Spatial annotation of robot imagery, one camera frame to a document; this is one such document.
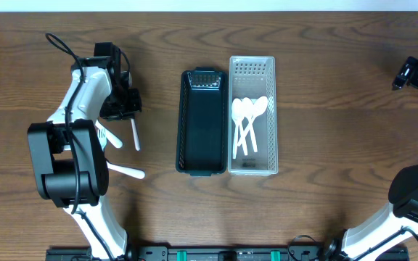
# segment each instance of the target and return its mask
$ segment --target fork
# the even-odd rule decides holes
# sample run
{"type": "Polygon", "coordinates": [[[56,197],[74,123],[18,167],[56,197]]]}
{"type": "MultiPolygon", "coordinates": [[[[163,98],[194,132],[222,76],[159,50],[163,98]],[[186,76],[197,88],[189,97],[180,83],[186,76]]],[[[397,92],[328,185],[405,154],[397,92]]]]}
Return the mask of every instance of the fork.
{"type": "MultiPolygon", "coordinates": [[[[98,129],[98,140],[99,140],[99,144],[101,145],[102,151],[104,151],[107,145],[105,128],[98,129]]],[[[131,177],[138,178],[138,179],[144,178],[143,170],[137,170],[131,167],[122,167],[119,165],[112,164],[108,160],[106,160],[106,163],[107,163],[107,168],[110,170],[115,170],[125,175],[129,175],[131,177]]]]}

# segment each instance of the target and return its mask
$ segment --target black basket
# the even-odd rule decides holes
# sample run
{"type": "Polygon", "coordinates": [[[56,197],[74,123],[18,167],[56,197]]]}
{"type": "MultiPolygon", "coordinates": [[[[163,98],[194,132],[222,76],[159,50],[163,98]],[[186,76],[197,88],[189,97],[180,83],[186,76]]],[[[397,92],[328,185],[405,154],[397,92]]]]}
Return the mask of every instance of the black basket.
{"type": "Polygon", "coordinates": [[[226,169],[226,73],[196,67],[181,74],[176,169],[193,176],[226,169]]]}

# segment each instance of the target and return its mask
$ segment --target wooden table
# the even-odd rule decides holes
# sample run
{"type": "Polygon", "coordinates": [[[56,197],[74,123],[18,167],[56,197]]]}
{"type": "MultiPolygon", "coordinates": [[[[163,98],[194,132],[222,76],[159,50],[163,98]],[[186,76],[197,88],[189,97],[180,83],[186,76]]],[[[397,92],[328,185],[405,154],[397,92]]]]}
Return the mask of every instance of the wooden table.
{"type": "MultiPolygon", "coordinates": [[[[0,14],[0,260],[43,260],[50,246],[86,246],[64,211],[38,195],[26,131],[59,106],[71,57],[112,41],[127,53],[142,95],[142,151],[128,122],[107,157],[144,169],[111,171],[107,195],[134,241],[284,245],[323,241],[386,203],[403,167],[418,164],[418,91],[391,91],[405,59],[418,57],[418,13],[39,13],[0,14]],[[231,55],[276,59],[279,174],[190,178],[175,170],[180,74],[231,55]]],[[[418,244],[406,242],[411,260],[418,244]]]]}

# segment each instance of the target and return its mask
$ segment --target white basket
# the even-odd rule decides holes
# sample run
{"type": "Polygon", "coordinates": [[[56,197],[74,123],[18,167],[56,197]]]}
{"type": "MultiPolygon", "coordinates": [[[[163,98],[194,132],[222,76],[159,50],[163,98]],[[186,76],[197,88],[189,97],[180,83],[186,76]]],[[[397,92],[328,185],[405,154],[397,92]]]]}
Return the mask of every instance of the white basket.
{"type": "MultiPolygon", "coordinates": [[[[279,160],[276,134],[275,58],[231,57],[229,82],[229,172],[234,175],[277,174],[279,160]],[[231,119],[231,103],[236,98],[245,97],[255,102],[261,96],[266,96],[269,103],[266,112],[253,122],[258,151],[253,151],[250,135],[247,135],[247,156],[243,154],[242,147],[239,146],[237,158],[232,159],[235,123],[231,119]]],[[[244,119],[243,128],[246,126],[247,120],[244,119]]]]}

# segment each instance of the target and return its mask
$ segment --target wood grain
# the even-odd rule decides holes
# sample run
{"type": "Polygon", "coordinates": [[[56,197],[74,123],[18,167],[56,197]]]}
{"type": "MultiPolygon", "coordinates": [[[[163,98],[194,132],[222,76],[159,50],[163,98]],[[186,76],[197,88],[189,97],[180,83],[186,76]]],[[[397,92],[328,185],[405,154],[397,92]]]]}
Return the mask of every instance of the wood grain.
{"type": "MultiPolygon", "coordinates": [[[[38,195],[28,153],[28,126],[50,116],[70,84],[73,61],[46,31],[80,56],[112,41],[131,60],[142,151],[129,124],[108,123],[125,146],[106,154],[147,174],[110,173],[107,194],[134,241],[325,240],[381,208],[395,174],[418,163],[418,92],[390,90],[405,58],[418,57],[418,13],[0,14],[0,260],[87,245],[73,220],[38,195]],[[231,55],[276,59],[279,174],[177,173],[180,74],[202,65],[228,71],[231,55]]],[[[417,243],[406,244],[418,260],[417,243]]]]}

